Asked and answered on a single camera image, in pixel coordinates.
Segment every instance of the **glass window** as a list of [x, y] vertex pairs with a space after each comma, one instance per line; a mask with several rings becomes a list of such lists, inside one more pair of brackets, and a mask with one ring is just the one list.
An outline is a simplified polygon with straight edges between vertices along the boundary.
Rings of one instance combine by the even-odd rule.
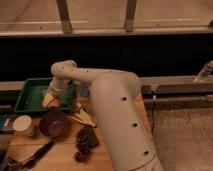
[[207, 26], [211, 0], [138, 0], [135, 27]]
[[127, 0], [69, 0], [73, 28], [123, 28]]
[[0, 0], [0, 30], [61, 29], [56, 0]]

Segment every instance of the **small container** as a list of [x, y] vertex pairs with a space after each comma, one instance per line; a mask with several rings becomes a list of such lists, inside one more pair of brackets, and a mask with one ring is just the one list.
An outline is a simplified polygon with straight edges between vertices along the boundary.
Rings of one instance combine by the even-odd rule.
[[70, 121], [62, 111], [54, 110], [46, 113], [40, 123], [41, 133], [47, 137], [58, 137], [62, 135], [69, 127]]
[[[48, 90], [52, 78], [27, 79], [17, 99], [14, 113], [30, 116], [41, 116], [51, 109], [42, 106], [43, 92]], [[73, 82], [69, 82], [65, 95], [60, 98], [61, 107], [57, 110], [70, 113], [72, 107]]]
[[13, 122], [13, 129], [19, 135], [33, 136], [35, 134], [35, 126], [32, 118], [28, 115], [22, 115]]

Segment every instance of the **cable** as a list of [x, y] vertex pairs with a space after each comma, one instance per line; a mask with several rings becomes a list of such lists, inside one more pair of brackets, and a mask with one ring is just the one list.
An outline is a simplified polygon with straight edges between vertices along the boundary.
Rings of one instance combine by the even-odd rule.
[[152, 135], [154, 134], [154, 129], [155, 129], [155, 117], [154, 117], [154, 112], [155, 112], [155, 109], [156, 109], [156, 100], [157, 100], [157, 97], [156, 95], [152, 92], [152, 97], [153, 97], [153, 103], [152, 103], [152, 128], [151, 128], [151, 133]]

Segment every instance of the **floor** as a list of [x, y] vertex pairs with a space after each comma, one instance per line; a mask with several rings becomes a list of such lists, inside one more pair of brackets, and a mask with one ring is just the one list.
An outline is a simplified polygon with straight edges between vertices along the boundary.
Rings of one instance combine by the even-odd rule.
[[[74, 28], [122, 28], [127, 0], [67, 0]], [[208, 25], [211, 0], [138, 0], [135, 27]], [[0, 30], [60, 29], [56, 1], [1, 0]]]
[[188, 103], [194, 106], [157, 104], [153, 115], [148, 109], [159, 158], [165, 171], [212, 171], [213, 107]]

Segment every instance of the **gray floor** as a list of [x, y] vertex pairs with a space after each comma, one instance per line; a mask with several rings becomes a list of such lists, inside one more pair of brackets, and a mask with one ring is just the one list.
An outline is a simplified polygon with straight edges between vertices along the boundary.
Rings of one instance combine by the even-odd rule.
[[[157, 106], [154, 111], [154, 141], [165, 170], [212, 171], [213, 106], [178, 105], [168, 103], [166, 109]], [[152, 125], [150, 110], [148, 115]]]

